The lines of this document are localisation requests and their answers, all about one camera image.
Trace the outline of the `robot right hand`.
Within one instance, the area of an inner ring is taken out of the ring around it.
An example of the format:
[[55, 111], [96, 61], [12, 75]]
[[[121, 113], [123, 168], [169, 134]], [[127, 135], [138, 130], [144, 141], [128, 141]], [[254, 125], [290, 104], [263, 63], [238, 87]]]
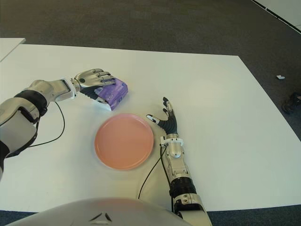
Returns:
[[165, 107], [163, 108], [163, 112], [167, 115], [166, 120], [161, 120], [151, 114], [146, 115], [147, 119], [149, 119], [151, 122], [157, 124], [160, 128], [162, 128], [165, 131], [166, 135], [178, 134], [177, 121], [174, 109], [170, 101], [166, 97], [163, 97], [163, 105]]

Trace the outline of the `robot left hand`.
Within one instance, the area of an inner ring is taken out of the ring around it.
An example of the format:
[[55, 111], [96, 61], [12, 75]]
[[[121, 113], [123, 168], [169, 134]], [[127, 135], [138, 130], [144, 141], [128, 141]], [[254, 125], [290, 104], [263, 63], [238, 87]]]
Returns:
[[95, 90], [116, 83], [115, 78], [109, 72], [105, 72], [99, 68], [78, 73], [71, 79], [71, 82], [77, 92], [100, 103], [106, 103], [106, 101], [104, 98], [99, 97]]

